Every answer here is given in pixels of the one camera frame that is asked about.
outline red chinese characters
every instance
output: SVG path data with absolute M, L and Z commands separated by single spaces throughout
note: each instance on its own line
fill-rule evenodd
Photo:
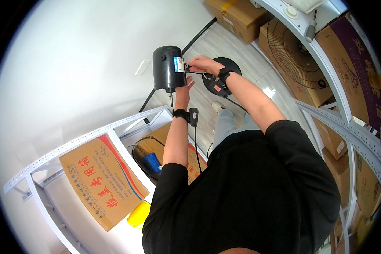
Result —
M 91 166 L 90 168 L 85 170 L 84 173 L 85 173 L 86 176 L 89 177 L 89 176 L 93 175 L 94 173 L 96 173 L 96 172 L 93 172 L 93 171 L 94 171 L 93 166 Z
M 113 195 L 109 201 L 106 202 L 108 208 L 112 208 L 113 206 L 117 206 L 117 200 L 114 199 Z
M 100 180 L 101 180 L 102 178 L 101 177 L 98 177 L 98 178 L 96 178 L 96 179 L 93 179 L 93 182 L 92 182 L 92 184 L 90 185 L 90 187 L 93 187 L 93 186 L 96 186 L 96 185 L 102 185 L 101 183 L 100 183 Z
M 111 192 L 110 192 L 110 190 L 107 189 L 106 186 L 104 186 L 104 189 L 102 190 L 102 192 L 98 193 L 97 195 L 98 195 L 99 197 L 102 197 L 102 196 L 103 196 L 104 194 L 106 194 L 106 193 L 111 193 Z
M 89 160 L 88 160 L 88 157 L 84 157 L 82 160 L 80 160 L 78 162 L 79 165 L 81 165 L 82 167 L 84 167 L 85 165 L 88 166 L 89 165 Z

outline metal wire fan grille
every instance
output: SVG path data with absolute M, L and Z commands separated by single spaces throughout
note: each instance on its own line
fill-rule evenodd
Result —
M 311 89 L 329 86 L 310 53 L 283 23 L 274 18 L 269 22 L 267 31 L 272 54 L 291 79 Z

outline gray floor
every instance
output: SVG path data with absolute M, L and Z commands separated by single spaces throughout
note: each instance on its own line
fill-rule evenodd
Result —
M 185 63 L 197 55 L 206 55 L 210 58 L 227 57 L 234 60 L 245 78 L 260 89 L 274 93 L 271 99 L 286 119 L 299 122 L 317 150 L 309 125 L 296 106 L 289 88 L 255 48 L 251 45 L 245 45 L 219 23 L 214 23 L 184 54 Z M 231 110 L 236 118 L 236 125 L 239 127 L 242 127 L 243 124 L 244 111 L 231 102 L 208 92 L 203 85 L 201 75 L 190 74 L 190 76 L 193 77 L 195 85 L 189 93 L 189 108 L 196 107 L 199 109 L 197 145 L 206 154 L 208 147 L 213 142 L 214 126 L 218 119 L 217 113 L 211 106 L 212 102 L 219 101 Z M 157 90 L 145 109 L 153 109 L 166 104 L 170 104 L 170 100 L 165 90 Z M 194 129 L 190 125 L 188 126 L 188 133 L 194 139 Z

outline white sneaker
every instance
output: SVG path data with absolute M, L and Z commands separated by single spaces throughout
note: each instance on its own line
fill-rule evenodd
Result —
M 220 112 L 222 109 L 224 109 L 223 104 L 221 104 L 220 102 L 213 102 L 213 103 L 212 103 L 212 107 L 213 107 L 214 111 L 216 111 L 218 114 L 219 114 L 219 112 Z

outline black round fan base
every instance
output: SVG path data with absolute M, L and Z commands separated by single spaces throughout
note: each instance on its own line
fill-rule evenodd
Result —
M 217 57 L 217 58 L 214 58 L 213 60 L 223 64 L 224 66 L 232 69 L 235 73 L 241 75 L 241 70 L 239 66 L 232 59 L 228 59 L 226 57 Z M 214 82 L 215 79 L 216 79 L 216 76 L 212 74 L 205 74 L 202 76 L 203 84 L 205 85 L 206 89 L 208 89 L 208 91 L 211 92 L 212 94 L 220 96 L 220 94 L 213 88 L 214 85 L 211 85 L 211 83 Z M 227 88 L 227 86 L 224 86 L 224 90 L 227 92 L 228 95 L 232 94 L 230 90 Z

